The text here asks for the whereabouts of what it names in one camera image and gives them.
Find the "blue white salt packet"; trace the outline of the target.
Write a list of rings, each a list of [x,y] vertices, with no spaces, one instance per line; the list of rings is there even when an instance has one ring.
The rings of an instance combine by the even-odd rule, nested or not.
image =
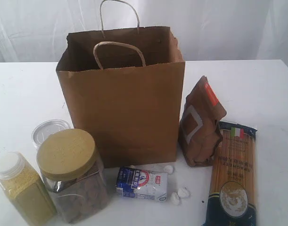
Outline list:
[[[167,200],[168,174],[165,172],[121,167],[116,179],[116,193],[122,197],[156,202]]]

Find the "clear jar yellow lid nuts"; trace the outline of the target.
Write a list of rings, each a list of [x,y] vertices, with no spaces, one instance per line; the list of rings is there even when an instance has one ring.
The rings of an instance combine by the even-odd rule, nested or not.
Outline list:
[[[50,135],[37,152],[44,185],[63,220],[77,223],[104,209],[104,165],[93,137],[82,129]]]

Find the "dark can silver pull-tab lid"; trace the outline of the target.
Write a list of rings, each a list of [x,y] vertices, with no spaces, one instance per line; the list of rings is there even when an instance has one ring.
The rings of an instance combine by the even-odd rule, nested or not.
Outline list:
[[[38,125],[32,132],[32,142],[38,151],[42,143],[52,134],[70,129],[68,122],[64,120],[49,120]]]

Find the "brown paper shopping bag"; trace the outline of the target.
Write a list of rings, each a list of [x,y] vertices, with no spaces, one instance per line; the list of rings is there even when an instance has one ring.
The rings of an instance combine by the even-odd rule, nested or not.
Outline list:
[[[173,162],[185,61],[168,26],[67,35],[56,73],[73,126],[107,168]]]

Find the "brown coffee pouch orange label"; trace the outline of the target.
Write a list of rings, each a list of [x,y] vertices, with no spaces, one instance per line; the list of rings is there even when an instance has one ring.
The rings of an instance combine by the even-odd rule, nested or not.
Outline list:
[[[210,166],[222,141],[219,121],[227,112],[202,76],[187,95],[179,126],[178,143],[190,167]]]

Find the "white crumpled piece upper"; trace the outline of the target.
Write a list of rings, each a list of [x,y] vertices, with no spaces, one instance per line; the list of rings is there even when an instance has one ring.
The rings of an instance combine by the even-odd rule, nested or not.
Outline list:
[[[174,167],[172,165],[166,165],[164,166],[163,170],[168,174],[173,174]]]

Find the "white crumpled piece right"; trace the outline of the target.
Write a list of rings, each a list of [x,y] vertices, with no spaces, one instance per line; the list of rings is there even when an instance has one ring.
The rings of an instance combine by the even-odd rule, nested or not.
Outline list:
[[[178,194],[178,196],[180,198],[188,198],[188,197],[190,197],[190,191],[187,188],[185,188],[185,187],[179,188],[177,194]]]

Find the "spaghetti pack dark blue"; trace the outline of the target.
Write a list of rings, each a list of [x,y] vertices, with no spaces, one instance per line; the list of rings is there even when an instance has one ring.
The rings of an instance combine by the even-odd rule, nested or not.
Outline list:
[[[206,226],[255,226],[255,139],[248,126],[219,123],[222,142],[214,155]]]

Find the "clear bottle yellow millet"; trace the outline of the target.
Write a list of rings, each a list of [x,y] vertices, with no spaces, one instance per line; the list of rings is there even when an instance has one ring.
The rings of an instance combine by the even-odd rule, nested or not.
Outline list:
[[[0,187],[30,226],[43,226],[57,213],[40,175],[19,152],[0,155]]]

